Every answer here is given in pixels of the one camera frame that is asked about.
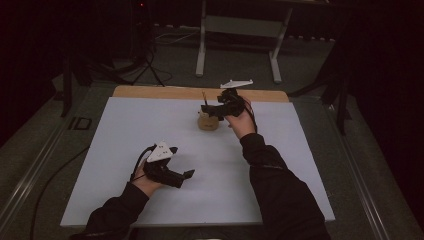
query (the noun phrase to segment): hand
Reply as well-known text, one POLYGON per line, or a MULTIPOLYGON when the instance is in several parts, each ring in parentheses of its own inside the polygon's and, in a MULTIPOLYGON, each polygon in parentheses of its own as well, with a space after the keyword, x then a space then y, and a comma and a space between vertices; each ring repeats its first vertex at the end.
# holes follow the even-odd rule
POLYGON ((250 100, 244 98, 246 101, 246 108, 238 117, 232 115, 225 116, 225 119, 230 123, 231 127, 238 139, 241 139, 249 133, 255 133, 255 124, 247 111, 252 111, 250 100))
POLYGON ((141 191, 143 191, 149 198, 153 195, 153 193, 160 188, 163 184, 152 181, 144 175, 143 167, 146 159, 143 160, 141 165, 137 168, 137 172, 135 174, 136 180, 131 183, 138 187, 141 191))

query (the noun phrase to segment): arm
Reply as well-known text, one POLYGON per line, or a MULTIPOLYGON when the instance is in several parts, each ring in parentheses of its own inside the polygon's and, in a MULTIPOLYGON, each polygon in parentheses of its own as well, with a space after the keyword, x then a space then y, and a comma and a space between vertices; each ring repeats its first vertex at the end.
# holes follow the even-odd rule
POLYGON ((153 182, 144 175, 143 164, 138 168, 136 180, 128 182, 119 197, 110 198, 105 204, 93 211, 85 230, 72 235, 71 240, 123 239, 130 225, 137 221, 149 198, 162 184, 153 182))
POLYGON ((287 168, 277 149, 265 144, 246 111, 226 119, 251 166, 250 182, 267 239, 330 239, 324 216, 308 186, 287 168))

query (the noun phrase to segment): wooden edge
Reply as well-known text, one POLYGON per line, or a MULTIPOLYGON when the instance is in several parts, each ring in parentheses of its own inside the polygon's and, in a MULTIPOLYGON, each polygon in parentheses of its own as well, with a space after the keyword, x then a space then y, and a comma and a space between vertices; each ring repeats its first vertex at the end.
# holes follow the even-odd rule
MULTIPOLYGON (((163 99, 194 99, 202 100, 205 92, 206 99, 216 100, 223 89, 187 88, 187 87, 151 87, 151 86, 118 86, 112 97, 126 98, 163 98, 163 99)), ((245 90, 237 89, 239 95, 256 102, 289 102, 283 91, 245 90)))

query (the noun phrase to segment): white paper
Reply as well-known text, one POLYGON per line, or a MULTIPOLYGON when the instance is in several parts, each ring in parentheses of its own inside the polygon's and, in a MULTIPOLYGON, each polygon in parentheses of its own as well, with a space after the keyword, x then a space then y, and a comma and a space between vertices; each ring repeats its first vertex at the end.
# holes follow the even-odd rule
MULTIPOLYGON (((141 152, 162 140, 178 147, 170 170, 195 172, 180 189, 157 190, 135 226, 261 223, 239 140, 226 121, 216 131, 200 130, 201 104, 203 100, 110 98, 61 225, 85 225, 92 211, 122 193, 141 152)), ((289 169, 309 186, 325 219, 334 220, 293 105, 253 102, 252 107, 266 144, 276 147, 289 169)))

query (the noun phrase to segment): black sleeve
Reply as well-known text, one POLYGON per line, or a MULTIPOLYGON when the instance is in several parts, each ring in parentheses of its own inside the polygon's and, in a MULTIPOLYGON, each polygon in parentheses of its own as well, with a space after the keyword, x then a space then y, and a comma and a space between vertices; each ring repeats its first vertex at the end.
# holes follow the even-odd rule
POLYGON ((149 197, 143 191, 127 183, 121 196, 107 200, 101 208, 92 212, 85 230, 72 235, 70 239, 123 239, 148 200, 149 197))
POLYGON ((314 196, 287 168, 277 149, 265 145, 264 138, 256 133, 244 136, 240 143, 243 157, 255 163, 250 164, 250 182, 267 239, 330 239, 314 196))

